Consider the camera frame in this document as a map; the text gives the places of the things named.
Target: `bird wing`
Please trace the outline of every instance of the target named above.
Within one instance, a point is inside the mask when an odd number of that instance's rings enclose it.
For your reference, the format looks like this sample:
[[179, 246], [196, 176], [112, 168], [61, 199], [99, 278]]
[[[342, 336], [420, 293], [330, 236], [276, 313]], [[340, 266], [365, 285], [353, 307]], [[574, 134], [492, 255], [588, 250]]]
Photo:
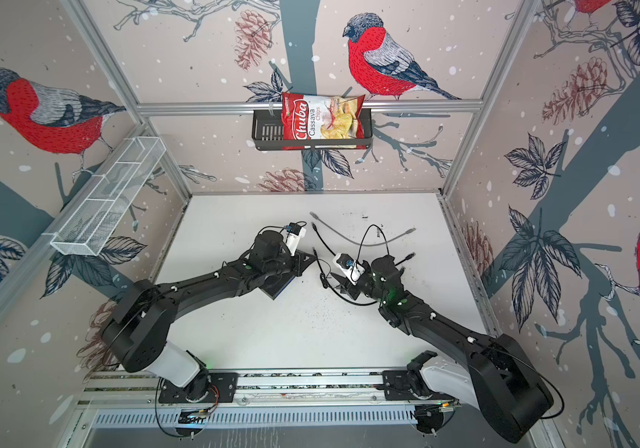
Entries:
[[69, 89], [58, 89], [30, 82], [39, 98], [31, 120], [51, 128], [67, 128], [92, 118], [125, 111], [109, 101], [94, 100]]
[[39, 99], [31, 120], [37, 124], [54, 128], [66, 128], [78, 122], [81, 115], [80, 95], [73, 90], [47, 87], [29, 81]]
[[399, 80], [403, 78], [398, 75], [414, 63], [412, 53], [402, 48], [388, 32], [378, 49], [366, 51], [362, 56], [378, 72]]

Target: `ventilation grille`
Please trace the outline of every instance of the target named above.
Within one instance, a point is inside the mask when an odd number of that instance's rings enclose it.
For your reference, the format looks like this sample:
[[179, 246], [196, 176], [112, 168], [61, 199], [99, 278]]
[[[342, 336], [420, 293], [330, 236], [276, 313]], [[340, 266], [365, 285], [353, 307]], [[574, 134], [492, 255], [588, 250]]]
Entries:
[[[189, 428], [417, 424], [414, 406], [409, 405], [218, 408], [210, 418], [199, 424], [178, 424], [180, 414], [180, 408], [158, 410], [161, 425]], [[93, 424], [95, 428], [148, 428], [155, 425], [153, 409], [101, 409]]]

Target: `tree branch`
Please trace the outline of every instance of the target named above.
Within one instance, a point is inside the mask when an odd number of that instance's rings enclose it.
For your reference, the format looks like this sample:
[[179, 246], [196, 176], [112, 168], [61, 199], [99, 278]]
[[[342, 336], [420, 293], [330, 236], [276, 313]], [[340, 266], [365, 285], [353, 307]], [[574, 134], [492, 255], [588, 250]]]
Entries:
[[121, 31], [121, 28], [129, 21], [132, 20], [134, 24], [140, 24], [140, 17], [143, 14], [159, 13], [169, 16], [181, 17], [188, 22], [195, 23], [191, 33], [183, 38], [183, 41], [188, 42], [193, 37], [198, 35], [198, 30], [205, 19], [213, 13], [221, 11], [227, 7], [230, 7], [235, 11], [240, 5], [246, 5], [251, 8], [255, 8], [259, 11], [270, 14], [275, 17], [275, 20], [271, 22], [271, 30], [280, 23], [280, 4], [275, 1], [264, 0], [212, 0], [206, 4], [198, 4], [193, 1], [192, 8], [186, 9], [182, 6], [175, 4], [172, 0], [116, 0], [119, 4], [132, 8], [117, 24], [114, 25], [116, 31]]

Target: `black cable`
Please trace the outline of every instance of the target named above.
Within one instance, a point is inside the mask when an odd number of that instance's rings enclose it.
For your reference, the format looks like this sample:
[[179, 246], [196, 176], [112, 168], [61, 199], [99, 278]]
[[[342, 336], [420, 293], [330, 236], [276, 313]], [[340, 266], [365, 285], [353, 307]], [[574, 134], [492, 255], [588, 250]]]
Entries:
[[414, 258], [415, 255], [417, 255], [417, 254], [415, 254], [413, 252], [413, 253], [407, 255], [405, 258], [401, 259], [399, 262], [395, 263], [395, 265], [399, 266], [399, 265], [403, 264], [404, 262], [406, 262], [407, 260]]
[[353, 302], [352, 300], [348, 300], [348, 299], [344, 298], [343, 296], [341, 296], [339, 292], [335, 291], [335, 288], [330, 286], [330, 283], [327, 280], [327, 276], [325, 275], [325, 271], [322, 270], [322, 265], [320, 264], [320, 262], [322, 261], [322, 262], [326, 263], [328, 266], [330, 266], [330, 264], [328, 262], [326, 262], [325, 260], [320, 260], [318, 258], [318, 253], [315, 250], [315, 248], [313, 248], [313, 253], [315, 255], [315, 261], [318, 263], [318, 268], [320, 269], [320, 282], [322, 283], [322, 287], [323, 288], [325, 288], [325, 289], [329, 288], [330, 291], [333, 291], [333, 293], [337, 297], [341, 298], [342, 300], [344, 300], [345, 302], [348, 302], [351, 305], [355, 305], [355, 306], [358, 306], [358, 307], [367, 307], [367, 306], [370, 306], [370, 305], [376, 305], [377, 304], [377, 302], [356, 303], [356, 302]]
[[447, 426], [449, 424], [449, 422], [452, 419], [452, 417], [454, 417], [454, 414], [457, 414], [457, 410], [456, 409], [452, 410], [452, 415], [450, 415], [450, 418], [447, 419], [447, 421], [442, 423], [442, 425], [440, 426], [440, 429], [444, 428], [445, 426]]
[[325, 249], [327, 249], [328, 252], [330, 252], [333, 256], [335, 256], [335, 251], [333, 251], [333, 249], [330, 249], [330, 246], [328, 246], [327, 243], [325, 243], [325, 240], [320, 236], [320, 232], [318, 231], [318, 228], [315, 225], [315, 223], [312, 223], [312, 226], [313, 226], [313, 230], [315, 230], [315, 234], [318, 236], [318, 238], [320, 238], [320, 242], [322, 243], [323, 246], [325, 246]]
[[156, 415], [156, 424], [158, 425], [159, 429], [163, 431], [163, 434], [167, 436], [175, 437], [176, 439], [185, 439], [186, 437], [189, 437], [189, 436], [173, 435], [169, 432], [166, 432], [166, 430], [163, 429], [163, 426], [161, 426], [161, 421], [158, 419], [158, 390], [161, 389], [162, 380], [163, 378], [158, 378], [158, 384], [156, 384], [156, 399], [154, 400], [154, 403], [153, 403], [154, 414]]
[[258, 235], [260, 235], [262, 233], [263, 230], [265, 230], [266, 228], [279, 228], [280, 230], [285, 230], [285, 227], [280, 227], [280, 226], [265, 226], [264, 228], [261, 228], [261, 230], [258, 232]]
[[[369, 232], [370, 228], [376, 227], [379, 230], [379, 233], [382, 234], [382, 238], [385, 240], [385, 248], [387, 249], [387, 255], [389, 255], [389, 245], [387, 244], [387, 237], [385, 236], [385, 233], [382, 231], [381, 228], [379, 228], [379, 226], [377, 224], [370, 224], [369, 227], [367, 228], [367, 230], [365, 230], [365, 234], [362, 235], [362, 240], [360, 241], [360, 248], [357, 250], [357, 258], [355, 259], [355, 261], [357, 263], [360, 262], [360, 252], [362, 251], [362, 245], [364, 243], [364, 239], [367, 236], [367, 233]], [[355, 265], [356, 263], [352, 264], [352, 273], [355, 272]]]
[[[107, 345], [107, 348], [110, 350], [111, 346], [114, 344], [114, 342], [116, 342], [116, 339], [118, 339], [118, 336], [121, 335], [121, 333], [124, 332], [124, 330], [126, 330], [126, 327], [128, 327], [128, 324], [133, 322], [139, 314], [141, 314], [143, 312], [143, 308], [144, 307], [139, 307], [138, 311], [136, 311], [136, 314], [134, 314], [134, 316], [130, 319], [128, 319], [128, 322], [126, 322], [126, 325], [124, 325], [121, 328], [121, 331], [119, 331], [118, 333], [116, 333], [116, 335], [114, 336], [114, 338], [111, 340], [111, 343]], [[118, 365], [121, 364], [121, 360], [119, 359], [117, 363], [111, 363], [111, 364], [102, 364], [99, 367], [118, 367]]]
[[546, 376], [542, 375], [534, 367], [532, 367], [531, 365], [525, 363], [524, 361], [522, 361], [521, 359], [517, 358], [515, 355], [510, 354], [509, 352], [506, 352], [504, 350], [499, 350], [498, 348], [494, 348], [494, 347], [488, 347], [486, 345], [481, 345], [481, 344], [477, 344], [477, 345], [479, 345], [480, 347], [488, 348], [489, 350], [494, 350], [497, 353], [507, 355], [507, 356], [509, 356], [511, 358], [514, 358], [514, 360], [519, 361], [520, 363], [526, 365], [531, 370], [533, 370], [537, 375], [539, 375], [541, 377], [541, 379], [543, 379], [544, 381], [547, 381], [549, 383], [549, 385], [552, 387], [552, 389], [554, 389], [554, 391], [557, 392], [557, 395], [559, 396], [559, 400], [562, 402], [562, 407], [559, 409], [559, 411], [556, 414], [553, 414], [553, 415], [550, 415], [550, 416], [547, 416], [547, 417], [540, 417], [541, 420], [553, 419], [554, 417], [558, 417], [558, 416], [562, 415], [562, 412], [564, 412], [564, 407], [565, 407], [564, 397], [562, 396], [562, 393], [559, 392], [557, 387], [553, 384], [553, 382], [549, 381]]

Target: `cable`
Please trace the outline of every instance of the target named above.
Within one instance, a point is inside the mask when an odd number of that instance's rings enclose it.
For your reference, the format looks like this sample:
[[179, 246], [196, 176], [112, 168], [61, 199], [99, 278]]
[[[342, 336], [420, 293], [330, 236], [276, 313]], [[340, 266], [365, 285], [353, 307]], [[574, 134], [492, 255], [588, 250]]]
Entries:
[[261, 230], [258, 232], [258, 235], [260, 235], [262, 233], [263, 230], [265, 230], [266, 228], [279, 228], [281, 231], [285, 230], [285, 227], [281, 227], [281, 226], [265, 226], [264, 228], [261, 228]]
[[[121, 335], [121, 333], [124, 332], [124, 330], [126, 330], [126, 327], [128, 327], [128, 324], [130, 324], [131, 322], [133, 322], [134, 320], [136, 320], [136, 318], [139, 316], [139, 314], [141, 314], [143, 312], [143, 308], [144, 307], [139, 307], [138, 311], [136, 311], [136, 314], [134, 314], [134, 316], [130, 319], [128, 319], [128, 322], [126, 322], [126, 325], [124, 325], [121, 328], [121, 331], [119, 331], [118, 333], [116, 333], [116, 335], [114, 336], [114, 338], [111, 340], [111, 343], [108, 344], [106, 347], [111, 351], [111, 354], [113, 355], [113, 351], [111, 350], [111, 346], [114, 344], [114, 342], [116, 342], [116, 339], [118, 339], [118, 336]], [[102, 364], [99, 367], [118, 367], [118, 365], [121, 364], [121, 360], [119, 359], [117, 363], [111, 363], [111, 364]]]
[[[340, 232], [338, 232], [338, 231], [337, 231], [337, 230], [335, 230], [334, 228], [330, 227], [330, 225], [329, 225], [329, 224], [327, 224], [325, 221], [321, 220], [321, 219], [320, 219], [320, 217], [319, 217], [316, 213], [314, 213], [313, 211], [311, 211], [311, 212], [310, 212], [310, 216], [311, 216], [311, 217], [313, 217], [313, 218], [315, 218], [315, 219], [316, 219], [320, 224], [323, 224], [325, 227], [329, 228], [330, 230], [332, 230], [333, 232], [335, 232], [336, 234], [338, 234], [340, 237], [342, 237], [342, 238], [343, 238], [343, 239], [345, 239], [346, 241], [351, 242], [351, 243], [352, 243], [353, 245], [355, 245], [355, 246], [360, 246], [360, 244], [358, 244], [356, 241], [352, 241], [350, 238], [348, 238], [348, 237], [344, 236], [343, 234], [341, 234]], [[401, 233], [401, 234], [397, 235], [396, 237], [388, 239], [388, 240], [387, 240], [387, 242], [388, 242], [388, 243], [391, 243], [391, 242], [395, 241], [395, 240], [396, 240], [396, 239], [398, 239], [398, 238], [402, 238], [402, 237], [404, 237], [405, 235], [409, 235], [409, 234], [411, 234], [411, 233], [412, 233], [412, 232], [414, 232], [415, 230], [417, 230], [417, 229], [416, 229], [416, 228], [414, 228], [414, 227], [413, 227], [413, 228], [408, 228], [407, 230], [405, 230], [403, 233]], [[383, 243], [377, 243], [376, 245], [365, 245], [365, 246], [366, 246], [366, 247], [374, 247], [374, 246], [382, 246], [382, 245], [383, 245]]]
[[163, 434], [174, 437], [176, 439], [185, 439], [186, 437], [189, 437], [189, 436], [173, 435], [169, 432], [166, 432], [166, 430], [163, 429], [163, 426], [161, 426], [161, 421], [158, 419], [158, 390], [161, 389], [161, 381], [163, 381], [163, 378], [159, 377], [158, 384], [156, 384], [156, 399], [154, 400], [154, 403], [153, 403], [154, 414], [156, 415], [156, 424], [158, 425], [159, 429], [163, 431]]
[[453, 410], [452, 410], [452, 415], [450, 415], [450, 418], [449, 418], [449, 419], [447, 419], [447, 421], [445, 421], [444, 423], [442, 423], [442, 425], [440, 426], [440, 429], [441, 429], [441, 428], [444, 428], [445, 426], [447, 426], [447, 425], [450, 423], [450, 420], [452, 419], [452, 417], [454, 417], [454, 414], [457, 414], [457, 410], [456, 410], [456, 409], [453, 409]]
[[414, 258], [415, 255], [417, 255], [417, 254], [415, 254], [413, 252], [413, 253], [407, 255], [405, 258], [401, 259], [399, 262], [395, 263], [395, 265], [399, 266], [399, 265], [403, 264], [404, 262], [406, 262], [407, 260]]
[[526, 366], [527, 366], [527, 367], [529, 367], [531, 370], [533, 370], [537, 375], [539, 375], [539, 376], [541, 377], [541, 379], [543, 379], [544, 381], [547, 381], [547, 382], [549, 383], [549, 385], [552, 387], [552, 389], [554, 389], [554, 391], [556, 391], [556, 392], [557, 392], [557, 395], [559, 396], [559, 400], [561, 400], [561, 402], [562, 402], [562, 407], [559, 409], [559, 411], [558, 411], [556, 414], [553, 414], [553, 415], [550, 415], [550, 416], [547, 416], [547, 417], [540, 417], [540, 419], [541, 419], [541, 420], [553, 419], [554, 417], [558, 417], [558, 416], [562, 415], [562, 412], [564, 412], [564, 407], [565, 407], [564, 397], [562, 396], [562, 393], [561, 393], [561, 392], [559, 392], [559, 390], [558, 390], [558, 389], [557, 389], [557, 387], [554, 385], [554, 383], [553, 383], [553, 382], [551, 382], [551, 381], [549, 381], [549, 380], [547, 379], [547, 377], [546, 377], [546, 376], [542, 375], [542, 374], [541, 374], [538, 370], [536, 370], [534, 367], [532, 367], [531, 365], [529, 365], [529, 364], [525, 363], [524, 361], [522, 361], [521, 359], [517, 358], [515, 355], [510, 354], [510, 353], [509, 353], [509, 352], [507, 352], [507, 351], [499, 350], [498, 348], [494, 348], [494, 347], [488, 347], [488, 346], [486, 346], [486, 345], [481, 345], [481, 344], [477, 344], [477, 345], [479, 345], [480, 347], [488, 348], [489, 350], [494, 350], [494, 351], [495, 351], [495, 352], [497, 352], [497, 353], [507, 355], [507, 356], [509, 356], [509, 357], [511, 357], [511, 358], [514, 358], [514, 360], [515, 360], [515, 361], [519, 361], [520, 363], [522, 363], [522, 364], [526, 365]]
[[370, 305], [376, 305], [377, 304], [377, 302], [356, 303], [356, 302], [353, 302], [353, 301], [348, 300], [348, 299], [344, 298], [343, 296], [341, 296], [339, 292], [335, 291], [335, 288], [330, 286], [330, 283], [327, 281], [327, 276], [325, 275], [325, 271], [322, 269], [322, 265], [320, 264], [320, 262], [322, 261], [323, 263], [326, 263], [328, 265], [328, 267], [330, 267], [330, 271], [332, 271], [332, 266], [330, 266], [330, 264], [328, 262], [326, 262], [325, 260], [320, 260], [318, 258], [318, 253], [315, 250], [315, 248], [313, 248], [313, 253], [315, 254], [315, 261], [318, 263], [318, 268], [320, 269], [320, 282], [322, 283], [322, 287], [323, 288], [325, 288], [325, 289], [329, 288], [330, 291], [333, 291], [333, 293], [337, 297], [341, 298], [342, 300], [344, 300], [345, 302], [348, 302], [351, 305], [355, 305], [355, 306], [358, 306], [358, 307], [367, 307], [367, 306], [370, 306]]
[[[387, 255], [389, 255], [389, 245], [387, 244], [387, 237], [385, 236], [385, 233], [382, 231], [381, 228], [379, 228], [379, 226], [377, 224], [370, 224], [369, 227], [367, 228], [367, 230], [365, 230], [365, 234], [362, 235], [362, 240], [360, 241], [360, 248], [357, 250], [357, 258], [355, 259], [355, 261], [357, 261], [358, 263], [360, 262], [360, 252], [362, 252], [362, 245], [364, 243], [364, 239], [367, 236], [367, 233], [369, 232], [370, 228], [376, 227], [379, 230], [379, 233], [382, 234], [382, 238], [385, 240], [385, 248], [387, 249]], [[352, 264], [352, 273], [355, 273], [355, 266], [356, 263]]]
[[318, 238], [320, 238], [320, 242], [322, 243], [323, 246], [325, 246], [325, 249], [327, 249], [328, 252], [330, 252], [333, 256], [335, 256], [335, 251], [333, 251], [333, 249], [330, 249], [330, 246], [328, 246], [327, 243], [325, 243], [325, 240], [320, 236], [320, 232], [318, 231], [318, 228], [315, 225], [315, 223], [313, 223], [312, 226], [313, 226], [313, 230], [315, 230], [315, 234], [318, 236]]

